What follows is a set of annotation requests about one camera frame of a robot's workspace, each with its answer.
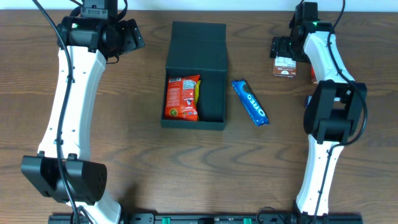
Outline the brown carton box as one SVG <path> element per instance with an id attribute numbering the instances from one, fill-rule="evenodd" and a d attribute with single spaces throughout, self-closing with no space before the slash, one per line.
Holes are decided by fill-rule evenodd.
<path id="1" fill-rule="evenodd" d="M 297 63 L 291 58 L 276 56 L 272 73 L 277 77 L 294 78 L 297 76 Z"/>

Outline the red carton box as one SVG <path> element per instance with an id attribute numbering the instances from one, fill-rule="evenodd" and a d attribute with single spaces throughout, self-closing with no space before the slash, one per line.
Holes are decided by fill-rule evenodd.
<path id="1" fill-rule="evenodd" d="M 314 84 L 317 84 L 317 78 L 315 76 L 315 72 L 314 72 L 313 67 L 311 67 L 311 82 L 314 83 Z"/>

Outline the small blue box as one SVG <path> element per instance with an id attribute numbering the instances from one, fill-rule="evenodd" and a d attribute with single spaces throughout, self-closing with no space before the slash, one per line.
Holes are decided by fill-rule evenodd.
<path id="1" fill-rule="evenodd" d="M 305 100 L 305 108 L 307 108 L 307 107 L 309 106 L 309 103 L 310 103 L 311 99 L 312 99 L 312 96 L 311 96 L 311 95 L 309 95 L 309 96 L 306 97 L 306 100 Z"/>

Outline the blue Oreo cookie pack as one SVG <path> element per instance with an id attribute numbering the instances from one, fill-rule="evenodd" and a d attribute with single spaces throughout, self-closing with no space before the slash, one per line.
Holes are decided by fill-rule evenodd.
<path id="1" fill-rule="evenodd" d="M 254 124 L 256 126 L 269 124 L 265 111 L 252 93 L 246 80 L 234 80 L 231 84 Z"/>

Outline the dark green box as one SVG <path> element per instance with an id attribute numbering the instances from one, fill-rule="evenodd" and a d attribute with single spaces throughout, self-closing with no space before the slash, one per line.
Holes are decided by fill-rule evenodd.
<path id="1" fill-rule="evenodd" d="M 163 128 L 224 130 L 226 124 L 226 82 L 228 54 L 226 24 L 203 22 L 172 23 L 172 35 L 165 64 L 164 96 L 169 78 L 199 75 L 198 121 L 172 120 L 162 109 Z"/>

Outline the red Hacks candy bag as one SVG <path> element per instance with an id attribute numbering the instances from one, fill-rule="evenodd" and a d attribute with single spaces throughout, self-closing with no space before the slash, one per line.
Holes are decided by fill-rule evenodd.
<path id="1" fill-rule="evenodd" d="M 169 78 L 167 82 L 165 119 L 198 121 L 198 110 L 194 103 L 194 90 L 200 75 Z"/>

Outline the yellow Hacks candy bag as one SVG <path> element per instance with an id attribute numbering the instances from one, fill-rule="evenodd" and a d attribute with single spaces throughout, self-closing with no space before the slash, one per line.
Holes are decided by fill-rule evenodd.
<path id="1" fill-rule="evenodd" d="M 195 106 L 197 105 L 198 98 L 200 96 L 200 83 L 201 83 L 201 80 L 197 81 L 197 84 L 195 85 L 195 90 L 194 90 L 194 103 L 195 103 Z"/>

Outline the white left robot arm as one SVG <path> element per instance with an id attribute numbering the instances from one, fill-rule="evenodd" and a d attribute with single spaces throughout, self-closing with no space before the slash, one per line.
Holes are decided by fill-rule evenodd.
<path id="1" fill-rule="evenodd" d="M 49 124 L 36 156 L 21 171 L 44 196 L 92 223 L 121 223 L 122 207 L 106 191 L 107 169 L 90 160 L 90 128 L 100 78 L 110 57 L 145 46 L 134 19 L 67 16 L 57 26 L 59 74 Z"/>

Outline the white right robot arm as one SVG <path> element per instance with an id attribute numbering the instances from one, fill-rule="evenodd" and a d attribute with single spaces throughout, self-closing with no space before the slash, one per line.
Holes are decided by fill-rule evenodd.
<path id="1" fill-rule="evenodd" d="M 288 37 L 274 37 L 270 57 L 309 63 L 317 87 L 304 112 L 308 159 L 303 184 L 287 223 L 353 223 L 356 215 L 328 214 L 328 197 L 338 158 L 356 142 L 368 121 L 367 88 L 349 74 L 336 46 L 335 25 L 318 18 L 318 4 L 301 1 Z"/>

